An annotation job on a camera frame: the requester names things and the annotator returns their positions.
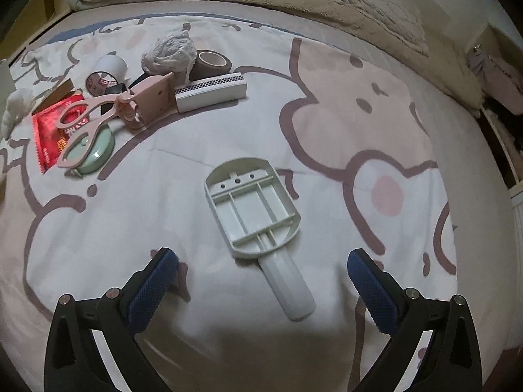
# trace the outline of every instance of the blue gripper pad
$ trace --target blue gripper pad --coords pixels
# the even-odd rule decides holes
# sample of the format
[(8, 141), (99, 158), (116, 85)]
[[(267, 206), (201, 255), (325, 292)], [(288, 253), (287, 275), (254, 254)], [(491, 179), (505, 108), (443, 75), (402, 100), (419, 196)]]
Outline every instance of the blue gripper pad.
[(389, 277), (387, 280), (392, 280), (397, 286), (394, 292), (401, 292), (400, 286), (388, 273), (381, 272), (363, 249), (353, 250), (349, 254), (347, 273), (379, 331), (394, 335), (399, 327), (399, 308), (397, 301), (387, 292), (380, 278), (383, 280), (385, 276)]
[(178, 271), (178, 257), (161, 248), (143, 271), (135, 273), (122, 289), (120, 310), (135, 335), (144, 331)]

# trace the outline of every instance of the pink scissors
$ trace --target pink scissors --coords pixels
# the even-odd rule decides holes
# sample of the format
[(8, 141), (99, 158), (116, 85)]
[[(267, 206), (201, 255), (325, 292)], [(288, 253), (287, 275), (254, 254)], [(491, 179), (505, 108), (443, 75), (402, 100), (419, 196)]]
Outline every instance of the pink scissors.
[[(176, 104), (173, 85), (173, 74), (155, 75), (145, 78), (133, 88), (120, 94), (107, 94), (99, 97), (79, 100), (67, 106), (56, 122), (59, 129), (72, 128), (90, 114), (94, 109), (105, 103), (114, 103), (111, 110), (96, 118), (76, 131), (58, 157), (57, 166), (73, 169), (81, 165), (89, 154), (98, 131), (102, 125), (114, 117), (121, 118), (132, 129), (142, 128), (157, 119), (162, 113), (172, 109)], [(67, 112), (76, 106), (87, 106), (85, 111), (74, 121), (64, 124), (62, 120)], [(74, 160), (68, 160), (67, 154), (79, 142), (84, 144), (82, 155)]]

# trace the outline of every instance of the white tape roll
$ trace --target white tape roll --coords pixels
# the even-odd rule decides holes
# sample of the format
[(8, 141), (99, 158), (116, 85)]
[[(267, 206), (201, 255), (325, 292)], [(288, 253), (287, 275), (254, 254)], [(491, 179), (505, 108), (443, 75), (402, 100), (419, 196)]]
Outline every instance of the white tape roll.
[(124, 82), (127, 64), (114, 54), (106, 54), (96, 62), (92, 74), (85, 80), (85, 87), (91, 95), (104, 95), (106, 88)]

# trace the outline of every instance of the pink circle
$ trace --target pink circle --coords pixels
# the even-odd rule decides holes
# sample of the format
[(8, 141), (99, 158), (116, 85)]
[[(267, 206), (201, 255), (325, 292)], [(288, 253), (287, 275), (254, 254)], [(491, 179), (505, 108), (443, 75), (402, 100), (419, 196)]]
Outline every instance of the pink circle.
[(403, 190), (391, 176), (382, 175), (371, 191), (372, 205), (385, 216), (396, 216), (403, 207)]

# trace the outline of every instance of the metal screw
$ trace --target metal screw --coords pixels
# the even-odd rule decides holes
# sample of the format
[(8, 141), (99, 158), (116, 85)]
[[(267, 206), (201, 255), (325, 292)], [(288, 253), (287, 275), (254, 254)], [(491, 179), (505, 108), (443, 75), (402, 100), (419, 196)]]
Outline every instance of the metal screw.
[(120, 294), (120, 289), (117, 287), (113, 287), (105, 292), (106, 297), (109, 299), (114, 299)]
[(61, 304), (61, 305), (65, 305), (66, 303), (68, 303), (69, 301), (71, 300), (71, 295), (62, 295), (60, 296), (60, 299), (58, 300), (58, 302)]
[(456, 301), (458, 305), (466, 305), (466, 299), (461, 295), (456, 295), (454, 301)]
[(408, 289), (405, 289), (405, 294), (410, 299), (417, 299), (417, 298), (419, 298), (419, 292), (416, 289), (413, 289), (412, 287), (409, 287)]

